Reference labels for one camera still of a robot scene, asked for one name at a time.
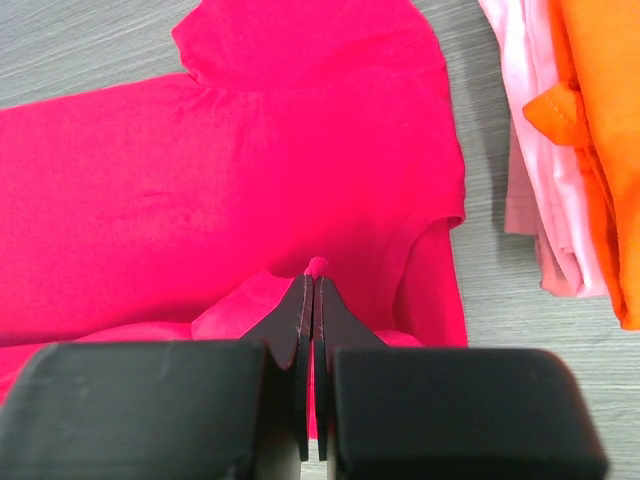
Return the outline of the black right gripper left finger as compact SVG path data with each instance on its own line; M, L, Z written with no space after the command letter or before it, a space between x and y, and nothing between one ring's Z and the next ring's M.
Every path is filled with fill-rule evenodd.
M1 410L5 479L296 479L308 459L313 281L236 340L66 343Z

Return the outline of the magenta t shirt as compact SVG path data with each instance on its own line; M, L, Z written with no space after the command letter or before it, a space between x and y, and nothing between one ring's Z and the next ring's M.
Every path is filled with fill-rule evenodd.
M395 345L467 343L464 162L409 1L204 1L183 71L1 113L1 388L57 341L240 336L301 274Z

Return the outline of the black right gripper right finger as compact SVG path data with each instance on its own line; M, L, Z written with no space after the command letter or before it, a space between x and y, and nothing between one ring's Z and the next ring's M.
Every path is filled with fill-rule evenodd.
M331 479L602 479L577 381L539 349L396 348L314 287L318 454Z

